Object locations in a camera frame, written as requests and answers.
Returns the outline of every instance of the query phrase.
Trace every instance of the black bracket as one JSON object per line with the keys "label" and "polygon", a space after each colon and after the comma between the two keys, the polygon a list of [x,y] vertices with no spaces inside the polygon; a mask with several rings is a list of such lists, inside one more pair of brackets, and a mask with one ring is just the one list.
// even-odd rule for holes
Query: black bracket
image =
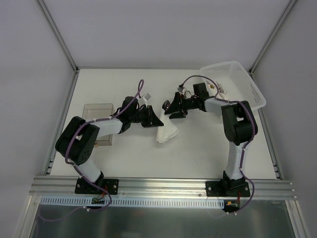
{"label": "black bracket", "polygon": [[[119,188],[119,180],[118,179],[108,179],[104,178],[102,181],[98,184],[102,188],[106,188],[107,192],[110,195],[117,195],[118,194],[118,188]],[[102,191],[100,189],[97,189],[90,184],[88,184],[86,181],[84,181],[82,178],[79,178],[76,183],[75,187],[75,193],[76,194],[102,194]]]}
{"label": "black bracket", "polygon": [[250,188],[247,182],[244,182],[243,186],[230,190],[219,189],[219,183],[219,181],[207,181],[205,183],[207,197],[238,197],[239,192],[240,197],[250,197]]}

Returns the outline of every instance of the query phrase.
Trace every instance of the aluminum frame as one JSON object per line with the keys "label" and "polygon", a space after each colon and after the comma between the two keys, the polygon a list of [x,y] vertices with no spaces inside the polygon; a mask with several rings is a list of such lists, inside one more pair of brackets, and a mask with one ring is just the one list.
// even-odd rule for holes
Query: aluminum frame
{"label": "aluminum frame", "polygon": [[[34,178],[31,195],[72,195],[78,177],[37,176]],[[205,182],[219,179],[171,179],[171,178],[115,178],[119,180],[120,197],[144,198],[207,198]],[[296,200],[293,183],[286,180],[253,180],[254,200]],[[218,197],[234,199],[235,197]]]}
{"label": "aluminum frame", "polygon": [[[298,0],[290,0],[286,8],[282,12],[276,25],[271,31],[265,44],[259,52],[252,68],[249,70],[252,76],[257,66],[261,62],[263,56],[271,46],[277,33],[281,29],[285,20],[291,13],[293,7]],[[65,100],[62,115],[54,135],[53,144],[60,135],[66,119],[70,101],[75,89],[76,81],[78,78],[79,70],[61,36],[44,0],[36,0],[40,10],[44,14],[48,24],[50,25],[56,39],[58,40],[62,50],[65,53],[75,75],[69,89],[67,99]],[[276,157],[274,146],[270,138],[268,126],[265,121],[265,116],[262,110],[259,110],[261,122],[263,124],[264,133],[268,148],[272,157],[273,164],[276,163],[280,177],[283,178],[282,170],[279,166],[278,158]],[[51,146],[48,155],[48,165],[45,169],[45,174],[49,170],[50,164],[53,163],[55,156],[54,146]],[[211,179],[159,179],[159,178],[118,178],[120,180],[120,190],[118,196],[122,197],[143,197],[143,198],[184,198],[184,199],[197,199],[206,198],[205,181]],[[36,212],[41,200],[42,195],[71,195],[77,196],[74,193],[77,177],[62,177],[62,176],[39,176],[35,177],[30,195],[28,197],[28,205],[24,212],[21,225],[19,226],[16,237],[27,238],[32,232],[32,224],[34,222]],[[292,222],[294,233],[296,237],[310,237],[308,229],[305,225],[297,196],[290,181],[285,180],[254,180],[255,183],[255,196],[254,200],[285,200],[289,216]]]}

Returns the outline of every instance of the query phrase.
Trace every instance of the white plastic basket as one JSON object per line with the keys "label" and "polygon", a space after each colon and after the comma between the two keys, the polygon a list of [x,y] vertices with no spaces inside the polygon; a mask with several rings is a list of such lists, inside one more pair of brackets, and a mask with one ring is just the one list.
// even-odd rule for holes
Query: white plastic basket
{"label": "white plastic basket", "polygon": [[[257,110],[266,105],[264,96],[247,71],[237,61],[227,61],[203,67],[200,69],[200,74],[221,84],[228,100],[246,100],[252,110]],[[216,88],[208,89],[212,95],[217,92]]]}

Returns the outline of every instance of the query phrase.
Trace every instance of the wire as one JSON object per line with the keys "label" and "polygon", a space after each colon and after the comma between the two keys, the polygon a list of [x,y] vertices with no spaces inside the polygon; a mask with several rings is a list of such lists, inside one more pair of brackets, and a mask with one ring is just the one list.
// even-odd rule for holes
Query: wire
{"label": "wire", "polygon": [[[88,124],[91,124],[91,123],[94,123],[94,122],[98,122],[98,121],[105,121],[105,120],[111,120],[111,119],[114,119],[116,117],[118,117],[119,115],[121,115],[125,110],[127,110],[127,108],[133,103],[134,99],[136,99],[138,96],[140,96],[140,92],[143,88],[143,85],[144,85],[144,80],[141,79],[140,82],[139,82],[139,85],[138,85],[138,92],[136,93],[136,95],[133,97],[133,99],[125,106],[124,109],[117,109],[120,110],[120,112],[116,115],[114,115],[113,117],[111,118],[101,118],[101,119],[97,119],[97,120],[91,120],[91,121],[86,121],[85,123],[83,123],[78,129],[77,131],[75,132],[75,134],[73,135],[73,137],[71,138],[70,142],[69,142],[69,145],[67,147],[67,150],[66,150],[66,153],[65,153],[65,163],[69,164],[69,165],[72,165],[75,169],[75,171],[79,174],[80,177],[82,177],[88,184],[90,184],[91,186],[103,191],[106,195],[108,195],[109,197],[109,203],[107,205],[104,205],[102,206],[101,208],[98,208],[98,209],[88,209],[88,211],[93,211],[93,212],[97,212],[97,211],[102,211],[104,209],[106,209],[111,203],[112,203],[112,198],[111,198],[111,195],[108,193],[107,190],[103,189],[102,187],[99,187],[97,185],[95,185],[93,182],[89,181],[89,179],[87,179],[80,171],[79,169],[77,168],[77,166],[73,163],[73,162],[70,162],[68,161],[68,155],[69,155],[69,151],[70,151],[70,148],[72,147],[76,137],[78,136],[78,134],[80,133],[80,131],[85,127],[87,126]],[[70,216],[71,214],[73,214],[74,212],[76,212],[77,210],[79,209],[82,209],[82,208],[85,208],[85,207],[77,207],[75,208],[74,210],[72,210],[70,213],[68,213],[67,215],[65,215],[64,217],[61,217],[61,218],[58,218],[58,219],[46,219],[44,217],[42,217],[42,215],[40,214],[40,211],[38,211],[38,217],[41,218],[43,221],[45,222],[58,222],[58,221],[62,221],[63,219],[67,218],[68,216]]]}
{"label": "wire", "polygon": [[185,98],[188,98],[188,97],[186,97],[186,93],[187,93],[187,92],[189,92],[189,94],[190,94],[191,97],[193,96],[193,95],[190,93],[190,91],[187,90],[187,91],[184,92]]}
{"label": "wire", "polygon": [[143,88],[143,84],[144,84],[144,80],[143,80],[143,83],[142,83],[142,85],[141,85],[141,81],[142,81],[143,79],[141,79],[140,80],[140,82],[139,82],[139,84],[138,84],[138,96],[139,96],[139,98],[141,98],[141,95],[140,95],[140,92],[141,92],[141,89]]}
{"label": "wire", "polygon": [[188,78],[185,79],[185,81],[184,81],[180,86],[183,87],[184,84],[185,84],[190,78],[193,78],[193,77],[205,78],[205,79],[207,79],[208,81],[212,82],[212,83],[214,84],[214,86],[216,87],[216,89],[217,89],[217,93],[215,94],[214,98],[215,98],[216,100],[218,100],[218,101],[225,102],[225,103],[229,103],[229,104],[235,104],[235,103],[239,104],[239,105],[243,108],[243,110],[244,110],[244,112],[246,113],[246,115],[247,115],[249,121],[251,122],[251,126],[252,126],[252,136],[251,136],[250,140],[249,140],[247,143],[245,143],[244,146],[242,147],[242,153],[241,153],[241,158],[240,158],[239,170],[240,170],[241,175],[245,178],[245,180],[247,180],[247,181],[249,181],[249,182],[251,183],[251,185],[252,185],[252,193],[251,193],[251,196],[250,196],[249,200],[239,209],[239,211],[240,211],[242,208],[246,207],[246,206],[251,202],[251,200],[252,200],[252,198],[253,198],[253,196],[254,196],[254,191],[255,191],[255,185],[254,185],[253,181],[252,181],[251,179],[249,179],[248,177],[246,177],[246,176],[244,175],[243,171],[242,171],[242,166],[243,166],[243,161],[244,161],[244,154],[245,154],[244,150],[245,150],[246,147],[253,141],[253,139],[254,139],[254,137],[255,137],[255,135],[256,135],[255,123],[254,123],[254,121],[253,121],[253,119],[252,119],[252,116],[251,116],[251,114],[249,113],[248,109],[246,108],[246,106],[245,106],[242,102],[240,102],[240,101],[226,101],[226,100],[224,100],[224,99],[217,98],[217,95],[219,94],[219,87],[218,87],[218,85],[217,85],[212,79],[210,79],[210,78],[208,78],[208,77],[206,77],[206,76],[202,76],[202,75],[192,75],[192,76],[189,76]]}

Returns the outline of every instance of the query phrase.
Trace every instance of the black mounting base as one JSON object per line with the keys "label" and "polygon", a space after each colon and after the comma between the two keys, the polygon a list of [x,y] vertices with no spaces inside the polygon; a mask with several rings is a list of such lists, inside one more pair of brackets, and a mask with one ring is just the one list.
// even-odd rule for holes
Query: black mounting base
{"label": "black mounting base", "polygon": [[[118,179],[107,179],[104,178],[102,181],[99,181],[98,186],[106,188],[108,193],[110,195],[117,195],[118,194],[118,188],[119,188],[119,180]],[[84,181],[82,178],[79,178],[76,183],[75,187],[75,193],[76,194],[102,194],[102,191],[100,189],[97,189],[90,184],[88,184],[86,181]]]}
{"label": "black mounting base", "polygon": [[205,185],[207,197],[238,197],[239,192],[240,197],[250,197],[250,189],[247,182],[244,182],[242,186],[228,190],[221,186],[220,181],[207,181]]}
{"label": "black mounting base", "polygon": [[250,197],[249,184],[245,178],[230,179],[226,172],[220,181],[206,182],[207,197]]}

